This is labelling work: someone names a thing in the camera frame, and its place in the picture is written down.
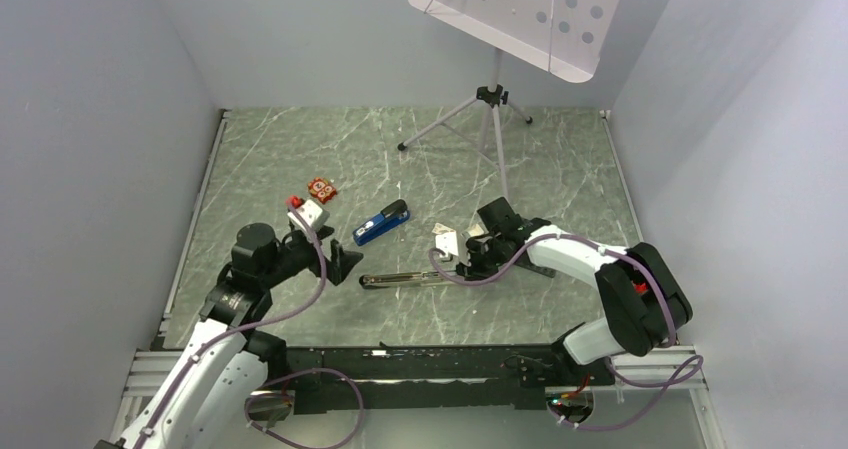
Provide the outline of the staple box tray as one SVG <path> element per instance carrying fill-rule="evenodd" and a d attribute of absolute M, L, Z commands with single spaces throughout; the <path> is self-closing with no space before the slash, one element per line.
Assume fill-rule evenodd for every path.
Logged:
<path fill-rule="evenodd" d="M 479 224 L 475 224 L 463 232 L 463 234 L 467 237 L 477 237 L 483 235 L 484 233 L 485 229 Z"/>

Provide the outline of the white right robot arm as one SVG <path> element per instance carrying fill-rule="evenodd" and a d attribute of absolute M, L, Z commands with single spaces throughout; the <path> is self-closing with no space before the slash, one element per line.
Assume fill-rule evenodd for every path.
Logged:
<path fill-rule="evenodd" d="M 574 384 L 590 364 L 622 353 L 645 356 L 667 347 L 693 317 L 693 309 L 658 249 L 605 245 L 569 233 L 542 218 L 525 218 L 505 198 L 479 209 L 484 231 L 463 242 L 456 273 L 468 284 L 493 282 L 512 266 L 564 274 L 595 289 L 603 315 L 562 335 L 551 370 Z"/>

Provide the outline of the black silver stapler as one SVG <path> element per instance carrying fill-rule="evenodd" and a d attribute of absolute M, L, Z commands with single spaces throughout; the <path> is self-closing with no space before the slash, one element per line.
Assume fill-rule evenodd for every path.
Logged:
<path fill-rule="evenodd" d="M 365 290 L 377 290 L 400 287 L 426 287 L 450 284 L 437 271 L 405 272 L 381 275 L 362 275 L 359 284 Z"/>

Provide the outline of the blue black stapler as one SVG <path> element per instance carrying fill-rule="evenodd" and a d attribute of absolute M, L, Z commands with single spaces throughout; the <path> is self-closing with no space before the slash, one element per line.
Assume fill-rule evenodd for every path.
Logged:
<path fill-rule="evenodd" d="M 410 211 L 406 201 L 397 199 L 357 227 L 352 232 L 353 241 L 357 246 L 363 246 L 405 223 L 409 218 Z"/>

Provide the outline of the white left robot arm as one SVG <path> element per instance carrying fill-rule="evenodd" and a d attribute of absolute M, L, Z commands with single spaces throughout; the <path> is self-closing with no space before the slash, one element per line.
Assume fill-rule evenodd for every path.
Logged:
<path fill-rule="evenodd" d="M 271 291 L 308 270 L 318 279 L 307 301 L 314 304 L 326 284 L 343 282 L 363 255 L 336 239 L 324 254 L 321 242 L 332 233 L 292 226 L 277 238 L 265 223 L 241 228 L 177 363 L 134 421 L 97 447 L 209 448 L 254 390 L 279 386 L 291 370 L 286 343 L 259 329 Z"/>

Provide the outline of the white staple box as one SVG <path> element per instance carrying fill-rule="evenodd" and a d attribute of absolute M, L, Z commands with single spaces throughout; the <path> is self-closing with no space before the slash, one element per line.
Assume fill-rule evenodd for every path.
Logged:
<path fill-rule="evenodd" d="M 441 235 L 449 232 L 453 232 L 453 229 L 441 223 L 436 223 L 432 229 L 432 233 L 435 235 Z"/>

